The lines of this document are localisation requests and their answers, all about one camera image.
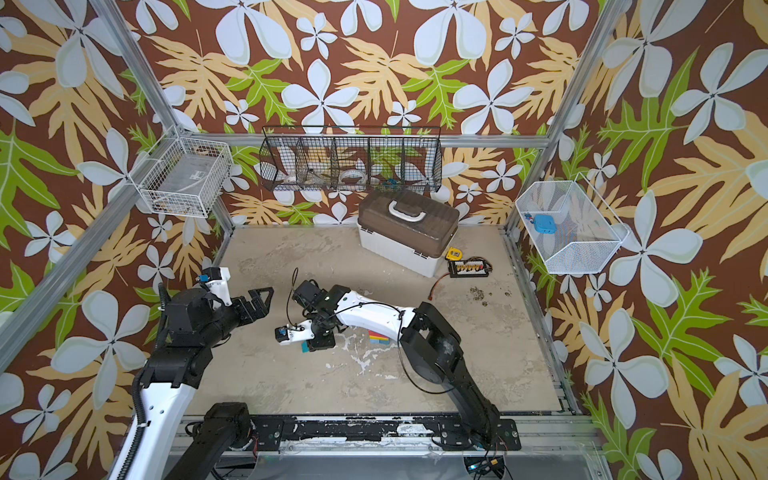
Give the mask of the yellow tape measure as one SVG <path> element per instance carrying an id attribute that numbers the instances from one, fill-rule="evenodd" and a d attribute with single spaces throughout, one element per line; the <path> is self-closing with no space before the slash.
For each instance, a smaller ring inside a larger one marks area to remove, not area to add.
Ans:
<path id="1" fill-rule="evenodd" d="M 463 259 L 463 257 L 464 257 L 463 252 L 460 249 L 455 247 L 450 247 L 445 254 L 445 258 L 448 261 L 460 261 Z"/>

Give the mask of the aluminium frame post left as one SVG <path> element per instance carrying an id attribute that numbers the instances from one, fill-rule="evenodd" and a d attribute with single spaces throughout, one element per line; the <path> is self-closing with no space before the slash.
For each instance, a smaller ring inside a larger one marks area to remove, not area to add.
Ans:
<path id="1" fill-rule="evenodd" d="M 167 99 L 163 88 L 160 86 L 159 81 L 151 71 L 146 56 L 141 51 L 141 48 L 139 47 L 138 42 L 132 36 L 132 33 L 129 31 L 127 22 L 120 12 L 117 3 L 115 1 L 93 1 L 91 5 L 95 9 L 99 18 L 106 23 L 109 33 L 115 38 L 123 59 L 125 60 L 128 68 L 133 73 L 138 87 L 141 89 L 141 91 L 144 92 L 152 112 L 158 116 L 160 125 L 163 129 L 162 134 L 158 136 L 158 140 L 151 147 L 149 147 L 148 151 L 139 155 L 136 172 L 128 176 L 129 184 L 136 191 L 138 198 L 143 201 L 135 187 L 135 183 L 140 180 L 141 176 L 143 176 L 143 174 L 145 174 L 147 171 L 147 169 L 142 166 L 142 158 L 149 153 L 149 151 L 159 140 L 164 137 L 193 137 L 202 140 L 209 139 L 206 139 L 203 135 L 194 133 L 187 129 L 182 124 L 177 114 L 174 113 L 172 106 L 170 105 L 170 101 Z M 220 223 L 226 233 L 230 234 L 234 231 L 234 224 L 229 212 L 223 203 L 223 200 L 221 199 L 221 195 L 214 204 L 213 210 L 209 216 L 213 216 Z"/>

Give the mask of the aluminium frame post right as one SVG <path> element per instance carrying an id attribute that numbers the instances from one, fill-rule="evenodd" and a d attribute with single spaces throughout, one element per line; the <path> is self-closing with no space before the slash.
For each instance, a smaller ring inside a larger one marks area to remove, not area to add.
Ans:
<path id="1" fill-rule="evenodd" d="M 520 193 L 540 178 L 548 161 L 558 147 L 560 136 L 565 131 L 565 123 L 580 102 L 591 76 L 598 70 L 600 57 L 612 39 L 620 17 L 632 6 L 632 1 L 607 1 L 603 12 L 598 17 L 596 26 L 590 35 L 568 83 L 553 123 L 547 128 L 545 136 L 511 135 L 505 137 L 503 148 L 535 148 L 537 156 L 521 184 Z"/>

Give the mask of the white toolbox brown lid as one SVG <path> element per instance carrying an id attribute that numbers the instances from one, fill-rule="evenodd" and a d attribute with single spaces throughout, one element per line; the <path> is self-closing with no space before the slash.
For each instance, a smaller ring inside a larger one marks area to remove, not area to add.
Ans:
<path id="1" fill-rule="evenodd" d="M 457 209 L 412 191 L 373 192 L 359 204 L 361 246 L 432 278 L 458 229 Z"/>

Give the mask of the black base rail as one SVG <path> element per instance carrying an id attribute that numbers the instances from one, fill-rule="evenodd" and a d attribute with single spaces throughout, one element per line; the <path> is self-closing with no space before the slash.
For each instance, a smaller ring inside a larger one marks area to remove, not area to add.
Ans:
<path id="1" fill-rule="evenodd" d="M 285 451 L 291 444 L 344 447 L 368 445 L 399 447 L 425 445 L 448 451 L 467 451 L 480 445 L 470 437 L 456 414 L 251 416 L 252 437 L 259 452 Z"/>

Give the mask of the red rectangular block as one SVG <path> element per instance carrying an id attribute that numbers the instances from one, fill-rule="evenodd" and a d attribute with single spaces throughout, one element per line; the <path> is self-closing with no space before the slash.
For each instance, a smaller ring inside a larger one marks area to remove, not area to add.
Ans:
<path id="1" fill-rule="evenodd" d="M 376 339 L 388 340 L 390 338 L 384 334 L 375 332 L 373 330 L 368 330 L 368 333 L 369 333 L 369 337 L 376 338 Z"/>

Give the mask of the blue object in basket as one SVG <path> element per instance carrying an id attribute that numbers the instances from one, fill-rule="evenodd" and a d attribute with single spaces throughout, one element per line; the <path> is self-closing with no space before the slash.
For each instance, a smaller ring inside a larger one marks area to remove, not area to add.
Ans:
<path id="1" fill-rule="evenodd" d="M 557 224 L 550 215 L 537 214 L 533 218 L 533 226 L 536 232 L 540 234 L 553 235 L 557 231 Z"/>

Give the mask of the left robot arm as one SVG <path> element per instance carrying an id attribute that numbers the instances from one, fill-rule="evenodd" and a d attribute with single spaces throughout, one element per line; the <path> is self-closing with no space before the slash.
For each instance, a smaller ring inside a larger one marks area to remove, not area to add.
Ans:
<path id="1" fill-rule="evenodd" d="M 155 347 L 134 377 L 134 417 L 109 473 L 112 479 L 204 479 L 229 448 L 251 440 L 252 424 L 242 402 L 216 404 L 193 443 L 172 468 L 166 466 L 178 428 L 195 396 L 213 349 L 232 332 L 266 317 L 274 290 L 251 289 L 226 304 L 206 288 L 175 296 L 159 290 L 161 317 Z"/>

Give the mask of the aluminium frame post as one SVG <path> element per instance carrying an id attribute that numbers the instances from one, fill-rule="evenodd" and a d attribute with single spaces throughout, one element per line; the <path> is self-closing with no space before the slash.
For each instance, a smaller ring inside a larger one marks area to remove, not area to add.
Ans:
<path id="1" fill-rule="evenodd" d="M 558 147 L 560 136 L 565 131 L 565 123 L 580 102 L 591 76 L 598 70 L 600 57 L 612 39 L 620 17 L 632 6 L 632 1 L 607 1 L 603 12 L 598 17 L 596 26 L 590 35 L 568 83 L 553 123 L 547 128 L 545 136 L 511 135 L 505 137 L 503 148 L 535 148 L 537 156 L 521 184 L 520 193 L 540 178 L 548 161 Z"/>
<path id="2" fill-rule="evenodd" d="M 136 191 L 138 198 L 143 201 L 135 187 L 135 183 L 140 180 L 141 176 L 143 176 L 143 174 L 145 174 L 147 171 L 147 169 L 142 166 L 142 158 L 149 153 L 149 151 L 159 140 L 164 137 L 193 137 L 202 140 L 209 139 L 206 139 L 203 135 L 194 133 L 187 129 L 182 124 L 177 114 L 174 113 L 172 106 L 170 105 L 170 101 L 167 99 L 163 88 L 160 86 L 159 81 L 151 71 L 146 56 L 141 51 L 141 48 L 139 47 L 138 42 L 132 36 L 132 33 L 129 31 L 127 22 L 120 12 L 117 3 L 115 1 L 93 1 L 91 5 L 95 9 L 99 18 L 106 23 L 109 33 L 115 38 L 123 59 L 125 60 L 128 68 L 133 73 L 138 87 L 141 89 L 141 91 L 144 92 L 152 112 L 158 116 L 160 125 L 163 129 L 162 134 L 158 136 L 158 140 L 151 147 L 149 147 L 148 151 L 139 155 L 136 172 L 128 176 L 129 184 Z M 223 200 L 221 199 L 221 195 L 214 204 L 213 210 L 209 216 L 213 216 L 220 223 L 226 233 L 230 234 L 234 231 L 234 224 L 229 212 L 223 203 Z"/>

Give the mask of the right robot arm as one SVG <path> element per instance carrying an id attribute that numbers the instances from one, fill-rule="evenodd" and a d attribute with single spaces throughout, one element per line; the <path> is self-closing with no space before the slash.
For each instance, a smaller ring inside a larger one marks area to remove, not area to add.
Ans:
<path id="1" fill-rule="evenodd" d="M 420 387 L 422 392 L 452 400 L 472 444 L 484 448 L 495 444 L 500 413 L 472 378 L 460 335 L 432 304 L 394 306 L 341 285 L 325 290 L 313 279 L 295 287 L 290 298 L 302 308 L 304 320 L 276 328 L 280 344 L 302 343 L 319 351 L 333 348 L 334 334 L 346 328 L 381 334 L 397 345 L 405 374 L 414 372 L 439 387 L 437 391 Z"/>

